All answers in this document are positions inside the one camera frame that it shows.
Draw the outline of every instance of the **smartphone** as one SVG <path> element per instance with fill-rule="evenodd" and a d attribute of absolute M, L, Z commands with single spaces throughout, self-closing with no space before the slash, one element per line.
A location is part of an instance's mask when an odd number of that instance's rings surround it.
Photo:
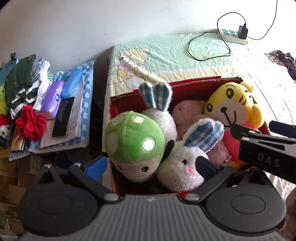
<path fill-rule="evenodd" d="M 52 131 L 52 137 L 64 137 L 67 135 L 68 122 L 75 97 L 61 100 L 57 110 L 56 120 Z"/>

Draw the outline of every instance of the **bed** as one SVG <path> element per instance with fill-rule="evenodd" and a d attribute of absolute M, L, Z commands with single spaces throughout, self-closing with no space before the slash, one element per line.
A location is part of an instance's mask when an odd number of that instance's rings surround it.
<path fill-rule="evenodd" d="M 109 122 L 110 97 L 133 92 L 143 81 L 175 82 L 211 76 L 241 77 L 252 83 L 254 98 L 264 110 L 267 123 L 271 120 L 289 124 L 296 122 L 296 85 L 285 67 L 270 62 L 263 53 L 256 51 L 252 43 L 228 42 L 229 57 L 196 61 L 187 53 L 189 40 L 196 36 L 152 37 L 114 46 L 108 71 L 103 130 Z M 227 47 L 215 33 L 193 40 L 189 50 L 197 59 L 228 54 Z M 105 174 L 105 180 L 109 175 L 108 172 Z M 295 184 L 267 175 L 286 199 Z"/>

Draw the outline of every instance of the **green plush toy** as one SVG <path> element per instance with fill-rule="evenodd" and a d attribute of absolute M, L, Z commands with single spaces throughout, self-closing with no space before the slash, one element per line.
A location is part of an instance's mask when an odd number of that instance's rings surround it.
<path fill-rule="evenodd" d="M 7 115 L 9 113 L 9 109 L 5 102 L 5 90 L 4 85 L 0 86 L 0 115 Z"/>
<path fill-rule="evenodd" d="M 147 181 L 157 170 L 165 150 L 159 125 L 133 111 L 113 118 L 104 133 L 104 146 L 115 167 L 130 181 Z"/>

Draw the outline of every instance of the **power strip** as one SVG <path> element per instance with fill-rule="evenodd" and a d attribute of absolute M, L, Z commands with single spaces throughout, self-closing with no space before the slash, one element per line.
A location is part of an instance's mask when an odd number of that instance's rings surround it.
<path fill-rule="evenodd" d="M 219 29 L 219 32 L 220 32 L 220 34 L 222 36 L 222 39 L 224 41 L 232 42 L 232 43 L 238 43 L 238 44 L 244 44 L 244 45 L 247 45 L 249 43 L 249 41 L 246 40 L 246 39 L 240 39 L 237 36 L 237 32 L 236 31 L 232 31 L 232 30 L 227 30 L 227 29 L 220 28 Z"/>

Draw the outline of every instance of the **red box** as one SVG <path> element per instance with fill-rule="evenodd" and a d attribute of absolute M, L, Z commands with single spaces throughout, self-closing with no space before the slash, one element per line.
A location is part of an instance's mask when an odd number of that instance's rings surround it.
<path fill-rule="evenodd" d="M 217 76 L 170 83 L 173 89 L 173 96 L 169 111 L 171 112 L 175 105 L 183 100 L 198 99 L 207 101 L 213 92 L 215 92 L 221 85 L 228 82 L 240 83 L 242 82 L 242 79 L 238 77 L 221 78 L 221 76 Z M 135 112 L 142 112 L 145 109 L 147 109 L 147 107 L 142 96 L 138 90 L 135 90 L 132 93 L 111 97 L 109 110 L 110 119 L 116 117 L 122 112 L 131 110 Z M 266 124 L 259 128 L 259 130 L 263 134 L 269 134 Z M 111 163 L 112 188 L 117 194 L 121 196 L 124 196 L 127 193 L 149 194 L 150 186 L 145 185 L 145 183 L 132 183 L 124 177 L 114 174 L 114 171 L 115 167 Z"/>

